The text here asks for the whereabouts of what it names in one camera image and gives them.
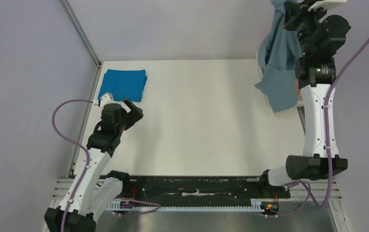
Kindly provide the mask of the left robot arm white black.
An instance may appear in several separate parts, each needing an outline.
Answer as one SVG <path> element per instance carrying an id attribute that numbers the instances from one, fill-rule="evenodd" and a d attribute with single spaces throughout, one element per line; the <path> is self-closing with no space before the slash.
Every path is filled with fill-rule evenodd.
<path id="1" fill-rule="evenodd" d="M 69 190 L 56 208 L 48 208 L 44 220 L 51 232 L 93 232 L 97 221 L 114 197 L 126 197 L 131 184 L 127 173 L 112 171 L 95 190 L 105 166 L 120 145 L 124 131 L 143 118 L 142 109 L 125 98 L 127 111 L 110 94 L 99 101 L 100 121 L 96 124 L 85 146 L 74 142 L 85 152 L 85 163 L 80 168 Z"/>

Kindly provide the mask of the grey-blue t shirt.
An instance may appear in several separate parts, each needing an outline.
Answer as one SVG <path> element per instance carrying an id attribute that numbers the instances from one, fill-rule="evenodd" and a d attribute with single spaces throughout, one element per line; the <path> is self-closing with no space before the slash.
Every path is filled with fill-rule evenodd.
<path id="1" fill-rule="evenodd" d="M 286 0 L 271 0 L 274 7 L 273 19 L 270 31 L 261 43 L 257 53 L 257 63 L 262 73 L 262 78 L 267 73 L 292 71 L 298 59 L 302 56 L 302 51 L 295 31 L 284 29 Z M 262 78 L 255 84 L 255 87 L 262 90 Z"/>

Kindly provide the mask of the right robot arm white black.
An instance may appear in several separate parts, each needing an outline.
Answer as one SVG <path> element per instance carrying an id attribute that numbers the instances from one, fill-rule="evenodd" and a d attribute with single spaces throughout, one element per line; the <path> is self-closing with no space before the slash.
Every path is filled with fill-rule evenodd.
<path id="1" fill-rule="evenodd" d="M 300 180 L 323 180 L 348 168 L 335 141 L 333 104 L 338 73 L 334 56 L 345 44 L 351 26 L 340 15 L 328 15 L 341 0 L 288 0 L 283 3 L 283 29 L 298 39 L 301 57 L 295 76 L 305 110 L 305 142 L 300 156 L 290 155 L 285 165 L 267 170 L 259 192 L 271 197 L 278 186 Z"/>

